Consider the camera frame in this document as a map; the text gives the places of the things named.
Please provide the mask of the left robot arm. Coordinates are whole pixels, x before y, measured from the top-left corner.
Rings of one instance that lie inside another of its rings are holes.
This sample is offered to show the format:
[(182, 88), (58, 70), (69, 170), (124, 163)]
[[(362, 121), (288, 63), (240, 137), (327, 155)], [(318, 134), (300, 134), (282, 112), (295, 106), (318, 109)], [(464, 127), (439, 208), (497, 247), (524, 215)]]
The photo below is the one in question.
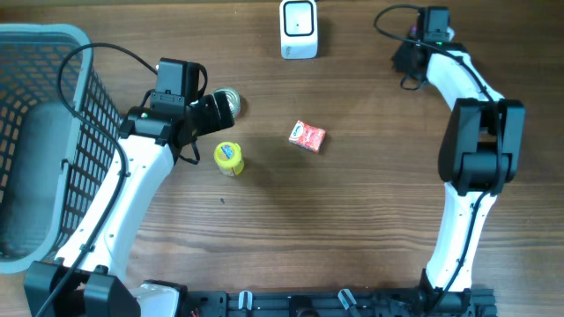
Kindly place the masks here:
[(85, 217), (53, 263), (34, 262), (24, 289), (34, 316), (191, 316), (186, 286), (124, 285), (130, 250), (152, 198), (182, 148), (234, 125), (226, 95), (206, 93), (199, 63), (163, 58), (149, 107), (133, 107), (118, 130), (114, 161)]

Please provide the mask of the yellow mentos gum jar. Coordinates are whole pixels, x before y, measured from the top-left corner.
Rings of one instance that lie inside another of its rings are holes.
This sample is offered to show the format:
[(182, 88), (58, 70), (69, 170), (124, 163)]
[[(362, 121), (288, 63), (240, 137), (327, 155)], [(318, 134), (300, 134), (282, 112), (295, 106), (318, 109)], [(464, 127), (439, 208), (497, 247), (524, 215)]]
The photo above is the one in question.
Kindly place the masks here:
[(222, 142), (218, 144), (213, 157), (219, 170), (226, 176), (236, 176), (244, 168), (242, 150), (237, 143)]

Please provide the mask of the metal tin can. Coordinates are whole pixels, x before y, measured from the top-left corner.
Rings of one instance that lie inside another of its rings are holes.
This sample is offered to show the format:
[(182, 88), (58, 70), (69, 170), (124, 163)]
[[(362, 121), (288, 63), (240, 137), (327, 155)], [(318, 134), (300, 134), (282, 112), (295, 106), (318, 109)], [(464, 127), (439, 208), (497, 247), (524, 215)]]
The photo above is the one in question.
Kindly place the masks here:
[(241, 112), (241, 96), (233, 87), (220, 87), (211, 92), (212, 95), (224, 93), (228, 101), (233, 118), (237, 118)]

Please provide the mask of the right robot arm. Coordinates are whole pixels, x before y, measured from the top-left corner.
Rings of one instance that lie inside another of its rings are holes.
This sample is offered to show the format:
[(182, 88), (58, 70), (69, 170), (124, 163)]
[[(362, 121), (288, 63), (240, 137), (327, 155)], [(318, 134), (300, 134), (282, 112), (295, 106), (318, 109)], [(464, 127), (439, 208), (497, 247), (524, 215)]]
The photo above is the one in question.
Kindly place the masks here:
[(478, 74), (467, 49), (453, 40), (448, 8), (413, 9), (417, 23), (399, 37), (392, 61), (406, 78), (433, 85), (449, 106), (438, 157), (445, 202), (419, 286), (388, 300), (415, 316), (481, 316), (494, 300), (491, 291), (473, 290), (473, 262), (488, 213), (516, 175), (525, 107)]

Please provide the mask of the kleenex tissue pack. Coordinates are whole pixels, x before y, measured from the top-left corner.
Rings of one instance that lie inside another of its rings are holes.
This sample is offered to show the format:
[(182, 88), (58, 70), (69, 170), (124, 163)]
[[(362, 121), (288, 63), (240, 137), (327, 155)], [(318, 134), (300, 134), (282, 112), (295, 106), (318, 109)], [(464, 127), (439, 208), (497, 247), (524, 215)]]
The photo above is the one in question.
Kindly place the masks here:
[(298, 120), (288, 137), (288, 141), (291, 144), (295, 144), (306, 150), (318, 153), (325, 136), (325, 129), (317, 128)]

